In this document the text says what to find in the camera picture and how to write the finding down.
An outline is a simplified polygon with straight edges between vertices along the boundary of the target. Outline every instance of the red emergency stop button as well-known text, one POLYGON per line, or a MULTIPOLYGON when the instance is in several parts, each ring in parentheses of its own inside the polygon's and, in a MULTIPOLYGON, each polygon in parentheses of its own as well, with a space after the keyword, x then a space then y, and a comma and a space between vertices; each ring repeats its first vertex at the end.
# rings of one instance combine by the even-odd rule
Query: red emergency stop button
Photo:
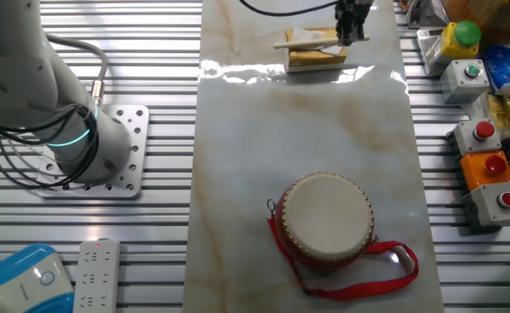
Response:
POLYGON ((492 123, 483 121, 477 124, 473 130, 473 136, 478 140, 486 140, 494 134, 494 125, 492 123))
POLYGON ((498 196, 498 204, 502 208, 510 208, 510 193, 504 192, 503 194, 498 196))
POLYGON ((507 163, 501 156, 489 156, 484 162, 484 168, 490 175, 501 175, 506 171, 507 163))

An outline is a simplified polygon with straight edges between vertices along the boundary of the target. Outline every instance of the green button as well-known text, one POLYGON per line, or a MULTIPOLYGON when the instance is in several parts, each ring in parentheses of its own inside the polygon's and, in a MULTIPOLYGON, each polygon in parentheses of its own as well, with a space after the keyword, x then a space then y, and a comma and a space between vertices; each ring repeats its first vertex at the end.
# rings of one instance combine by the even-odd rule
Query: green button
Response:
POLYGON ((469 64, 465 68, 465 74, 467 74, 467 76, 469 76, 471 78, 477 77, 479 75, 479 73, 480 73, 480 68, 476 64, 469 64))
POLYGON ((469 21, 462 21, 455 25, 454 35, 458 42, 471 46, 480 41, 482 32, 477 24, 469 21))

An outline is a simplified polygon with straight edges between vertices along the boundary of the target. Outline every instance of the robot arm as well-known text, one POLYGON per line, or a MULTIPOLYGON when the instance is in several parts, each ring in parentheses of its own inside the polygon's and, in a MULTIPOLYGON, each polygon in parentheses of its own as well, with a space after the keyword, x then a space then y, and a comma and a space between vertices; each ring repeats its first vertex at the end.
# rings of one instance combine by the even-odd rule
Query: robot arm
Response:
MULTIPOLYGON (((98 87, 96 97, 102 91, 98 87)), ((0 1, 0 132, 20 129, 36 130, 33 135, 39 143, 46 142, 68 176, 86 167, 75 180, 79 183, 100 183, 114 176, 130 153, 128 131, 96 106, 51 47, 41 25, 39 0, 0 1), (71 108, 89 114, 73 114, 67 123, 43 128, 71 108), (85 121, 90 115, 94 134, 85 121), (83 159, 95 140, 86 136, 89 133, 98 138, 92 161, 83 159)))
POLYGON ((362 25, 374 0, 339 0, 335 5, 335 31, 340 44, 349 46, 363 40, 365 32, 362 25))

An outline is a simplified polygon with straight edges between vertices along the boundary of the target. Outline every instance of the metal ring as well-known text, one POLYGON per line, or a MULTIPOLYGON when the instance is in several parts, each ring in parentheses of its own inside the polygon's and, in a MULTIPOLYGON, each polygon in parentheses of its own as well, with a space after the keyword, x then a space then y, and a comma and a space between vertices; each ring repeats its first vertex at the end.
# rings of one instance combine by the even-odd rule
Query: metal ring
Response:
POLYGON ((274 200, 272 199, 269 199, 267 202, 266 202, 266 206, 268 207, 268 210, 270 210, 270 217, 274 217, 274 212, 275 212, 275 202, 274 200))

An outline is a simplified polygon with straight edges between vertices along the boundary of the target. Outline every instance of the power outlet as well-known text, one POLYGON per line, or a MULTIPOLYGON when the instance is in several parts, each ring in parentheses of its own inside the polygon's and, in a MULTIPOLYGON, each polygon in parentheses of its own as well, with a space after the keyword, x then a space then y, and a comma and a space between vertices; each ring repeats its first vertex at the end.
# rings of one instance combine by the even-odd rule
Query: power outlet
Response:
POLYGON ((81 243, 73 313, 116 312, 120 243, 81 243))

